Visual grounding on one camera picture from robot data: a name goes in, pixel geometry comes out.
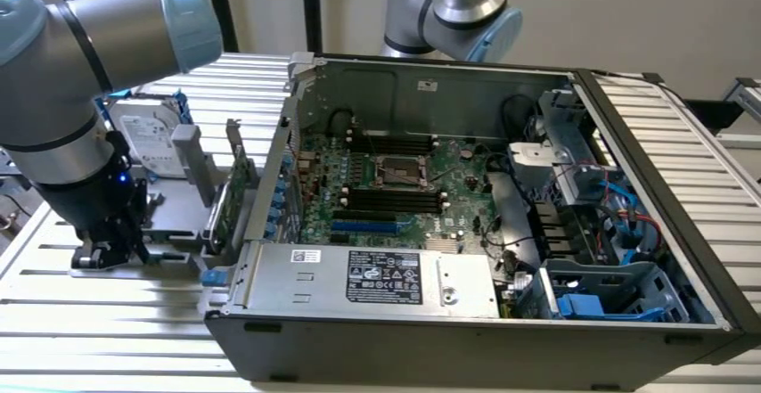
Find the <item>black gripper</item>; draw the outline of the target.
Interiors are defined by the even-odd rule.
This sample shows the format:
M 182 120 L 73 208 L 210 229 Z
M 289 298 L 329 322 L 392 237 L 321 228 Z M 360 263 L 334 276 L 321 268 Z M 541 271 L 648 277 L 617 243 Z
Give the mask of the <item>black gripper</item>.
M 82 245 L 71 257 L 75 270 L 107 270 L 133 258 L 150 260 L 143 240 L 147 181 L 129 174 L 94 176 L 75 184 L 45 184 L 41 195 L 71 224 Z

